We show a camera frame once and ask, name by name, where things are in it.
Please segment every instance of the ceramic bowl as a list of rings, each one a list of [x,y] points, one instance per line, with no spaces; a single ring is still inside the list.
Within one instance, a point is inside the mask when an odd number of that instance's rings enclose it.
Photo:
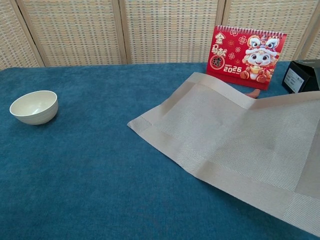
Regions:
[[[58,111],[58,97],[53,91],[34,91],[19,97],[10,106],[10,113],[25,124],[49,122]]]

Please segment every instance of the teal tablecloth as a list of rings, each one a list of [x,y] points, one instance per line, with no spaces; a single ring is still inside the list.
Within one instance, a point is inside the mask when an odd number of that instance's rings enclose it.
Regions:
[[[281,86],[279,62],[268,91]],[[127,123],[205,63],[11,68],[0,72],[0,239],[318,239],[180,168]],[[251,89],[236,86],[242,92]],[[51,122],[9,113],[21,95],[57,93]]]

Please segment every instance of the cartoon character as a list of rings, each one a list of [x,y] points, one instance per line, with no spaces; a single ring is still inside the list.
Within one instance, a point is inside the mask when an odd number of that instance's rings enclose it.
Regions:
[[[252,35],[248,38],[249,48],[245,51],[242,62],[248,67],[240,73],[242,79],[251,79],[260,83],[270,82],[273,68],[277,63],[276,47],[279,45],[276,36]]]

